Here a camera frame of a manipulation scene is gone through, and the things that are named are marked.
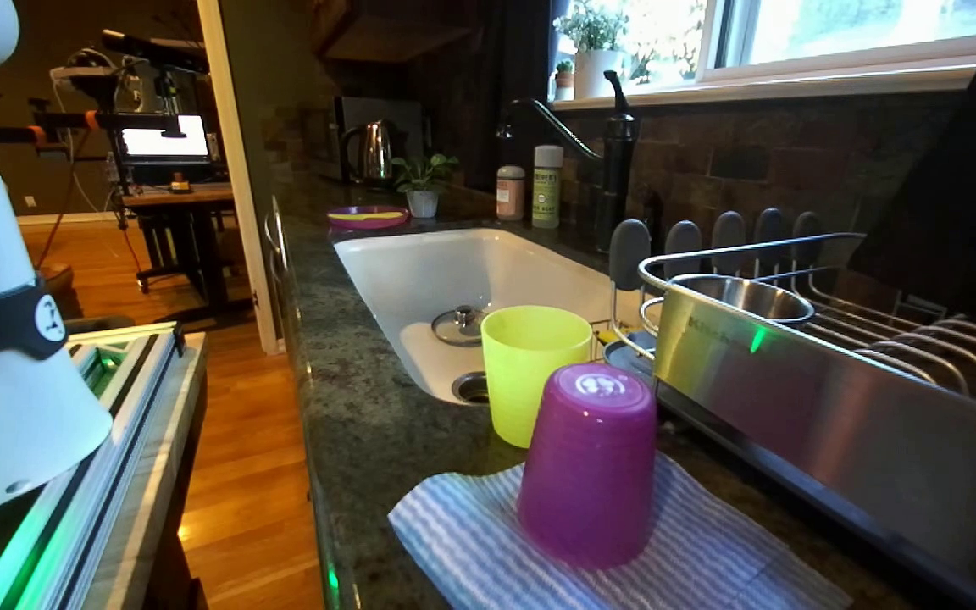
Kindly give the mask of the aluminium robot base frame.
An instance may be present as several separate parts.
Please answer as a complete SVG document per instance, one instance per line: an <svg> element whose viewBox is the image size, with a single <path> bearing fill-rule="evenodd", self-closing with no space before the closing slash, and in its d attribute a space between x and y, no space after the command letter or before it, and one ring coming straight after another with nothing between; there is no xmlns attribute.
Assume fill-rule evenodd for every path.
<svg viewBox="0 0 976 610"><path fill-rule="evenodd" d="M198 610L176 530L208 412L208 335L169 322L80 333L72 356L110 433L0 508L0 610Z"/></svg>

